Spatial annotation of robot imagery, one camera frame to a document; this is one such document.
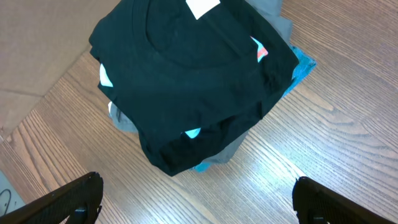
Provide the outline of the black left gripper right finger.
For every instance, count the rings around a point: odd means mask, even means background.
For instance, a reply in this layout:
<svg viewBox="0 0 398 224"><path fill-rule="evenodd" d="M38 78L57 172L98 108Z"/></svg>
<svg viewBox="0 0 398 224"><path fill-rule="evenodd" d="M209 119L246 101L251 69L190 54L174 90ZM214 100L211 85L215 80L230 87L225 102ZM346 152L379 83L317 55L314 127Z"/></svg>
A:
<svg viewBox="0 0 398 224"><path fill-rule="evenodd" d="M394 224L309 177L296 180L292 202L300 224Z"/></svg>

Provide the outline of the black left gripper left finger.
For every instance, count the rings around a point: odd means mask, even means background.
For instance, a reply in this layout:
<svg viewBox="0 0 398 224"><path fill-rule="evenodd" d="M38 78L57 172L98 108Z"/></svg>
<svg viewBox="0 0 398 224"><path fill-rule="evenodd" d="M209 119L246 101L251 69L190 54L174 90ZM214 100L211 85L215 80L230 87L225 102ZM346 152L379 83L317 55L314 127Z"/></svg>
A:
<svg viewBox="0 0 398 224"><path fill-rule="evenodd" d="M94 224L102 209L103 178L89 172L1 217L3 224Z"/></svg>

